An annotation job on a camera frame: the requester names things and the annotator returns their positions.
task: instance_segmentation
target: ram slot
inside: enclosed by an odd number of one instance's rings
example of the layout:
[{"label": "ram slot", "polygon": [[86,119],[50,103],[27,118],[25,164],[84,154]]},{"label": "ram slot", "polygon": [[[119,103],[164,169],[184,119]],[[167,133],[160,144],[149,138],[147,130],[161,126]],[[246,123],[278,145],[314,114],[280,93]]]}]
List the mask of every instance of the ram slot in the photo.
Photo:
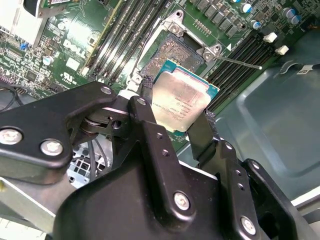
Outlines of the ram slot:
[{"label": "ram slot", "polygon": [[107,62],[104,64],[103,68],[99,72],[99,76],[105,78],[112,70],[114,64],[119,61],[120,56],[124,49],[126,49],[128,43],[132,37],[136,34],[137,27],[140,24],[142,17],[145,15],[146,10],[150,6],[144,1],[138,1],[138,6],[135,8],[135,11],[131,18],[129,19],[127,26],[124,26],[120,32],[121,38],[117,41],[114,47],[110,47],[110,54],[106,57]]},{"label": "ram slot", "polygon": [[145,27],[145,31],[136,39],[135,43],[129,49],[129,51],[125,54],[121,64],[117,67],[117,69],[113,72],[112,75],[109,76],[109,85],[112,85],[119,77],[121,72],[124,70],[124,67],[130,61],[130,59],[134,56],[134,54],[139,49],[141,42],[147,41],[149,34],[151,34],[151,30],[153,25],[156,23],[157,19],[161,17],[163,14],[163,9],[168,5],[169,0],[163,0],[159,5],[154,5],[152,11],[147,17],[147,23]]},{"label": "ram slot", "polygon": [[102,71],[104,66],[109,61],[109,57],[113,50],[119,44],[119,41],[126,37],[124,34],[127,29],[127,25],[132,21],[132,19],[135,18],[135,14],[137,14],[137,8],[141,5],[143,5],[143,2],[135,0],[127,2],[122,14],[113,24],[113,27],[111,28],[106,40],[103,42],[102,47],[99,50],[97,63],[92,66],[93,75],[98,75]]},{"label": "ram slot", "polygon": [[[95,69],[97,65],[100,63],[100,61],[103,58],[103,52],[106,51],[106,45],[112,41],[114,37],[117,36],[118,27],[123,24],[123,22],[127,19],[129,16],[130,11],[133,8],[133,4],[135,3],[135,0],[128,0],[126,3],[123,4],[123,1],[120,0],[115,9],[113,10],[113,13],[107,22],[104,30],[102,31],[102,34],[97,41],[97,44],[94,47],[94,50],[91,52],[90,56],[88,57],[84,68],[90,68]],[[112,27],[110,27],[111,22],[114,19],[114,16],[118,11],[121,13],[119,17],[116,18],[115,22],[112,23]]]},{"label": "ram slot", "polygon": [[[260,35],[251,34],[229,57],[249,64],[262,66],[273,55],[273,48],[265,43]],[[210,83],[220,88],[220,92],[208,106],[209,109],[216,109],[228,97],[234,94],[256,71],[256,69],[235,63],[223,62],[208,78]]]}]

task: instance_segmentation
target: gray metal panel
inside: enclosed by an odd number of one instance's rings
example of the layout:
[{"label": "gray metal panel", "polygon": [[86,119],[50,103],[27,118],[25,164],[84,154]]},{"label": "gray metal panel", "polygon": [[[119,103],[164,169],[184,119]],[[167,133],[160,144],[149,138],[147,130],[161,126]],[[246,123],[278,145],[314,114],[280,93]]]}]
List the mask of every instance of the gray metal panel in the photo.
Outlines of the gray metal panel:
[{"label": "gray metal panel", "polygon": [[[281,60],[320,63],[320,32],[305,35]],[[220,136],[241,160],[257,160],[293,200],[320,185],[320,71],[266,70],[218,116]]]}]

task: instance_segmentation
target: black clamp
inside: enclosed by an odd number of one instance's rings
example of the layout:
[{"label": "black clamp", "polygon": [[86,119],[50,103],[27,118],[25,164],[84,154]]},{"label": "black clamp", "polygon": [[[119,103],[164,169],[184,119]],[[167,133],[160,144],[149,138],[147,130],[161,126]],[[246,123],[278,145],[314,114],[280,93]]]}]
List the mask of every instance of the black clamp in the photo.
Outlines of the black clamp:
[{"label": "black clamp", "polygon": [[220,140],[213,113],[204,111],[188,130],[193,158],[220,182],[220,227],[229,239],[261,239],[246,170],[233,146]]}]

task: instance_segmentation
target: white plastic part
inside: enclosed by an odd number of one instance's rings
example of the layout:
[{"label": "white plastic part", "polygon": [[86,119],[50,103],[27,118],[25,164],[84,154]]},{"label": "white plastic part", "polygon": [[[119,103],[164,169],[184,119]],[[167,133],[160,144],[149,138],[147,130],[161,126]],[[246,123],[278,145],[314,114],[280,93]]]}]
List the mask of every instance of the white plastic part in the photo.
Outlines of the white plastic part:
[{"label": "white plastic part", "polygon": [[31,46],[39,43],[46,21],[28,13],[23,7],[23,0],[0,0],[0,31]]},{"label": "white plastic part", "polygon": [[286,45],[283,45],[275,50],[275,52],[279,55],[285,55],[288,52],[289,48]]},{"label": "white plastic part", "polygon": [[273,42],[276,40],[277,37],[278,37],[277,34],[275,34],[274,32],[272,32],[272,33],[264,36],[264,37],[263,37],[263,40],[264,40],[265,42],[267,42],[267,43],[273,43]]}]

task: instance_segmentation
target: capacitor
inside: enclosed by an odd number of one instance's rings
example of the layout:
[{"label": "capacitor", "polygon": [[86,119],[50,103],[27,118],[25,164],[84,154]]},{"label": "capacitor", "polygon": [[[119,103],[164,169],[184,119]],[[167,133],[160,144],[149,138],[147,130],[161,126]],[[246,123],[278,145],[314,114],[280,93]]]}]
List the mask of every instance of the capacitor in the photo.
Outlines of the capacitor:
[{"label": "capacitor", "polygon": [[256,21],[256,20],[252,20],[250,22],[250,26],[251,28],[253,28],[254,30],[258,30],[259,28],[261,28],[261,23]]},{"label": "capacitor", "polygon": [[241,4],[240,11],[244,14],[248,14],[252,11],[252,6],[249,3]]},{"label": "capacitor", "polygon": [[295,15],[292,18],[288,19],[288,23],[293,25],[297,25],[298,23],[300,23],[300,21],[301,21],[301,17],[299,15]]},{"label": "capacitor", "polygon": [[287,19],[291,19],[296,15],[296,11],[290,7],[286,7],[282,11],[282,16]]},{"label": "capacitor", "polygon": [[54,63],[54,58],[52,56],[45,56],[42,59],[42,62],[43,62],[44,65],[49,66],[49,65]]},{"label": "capacitor", "polygon": [[57,27],[58,27],[58,29],[60,29],[62,31],[66,29],[66,25],[63,21],[59,22]]}]

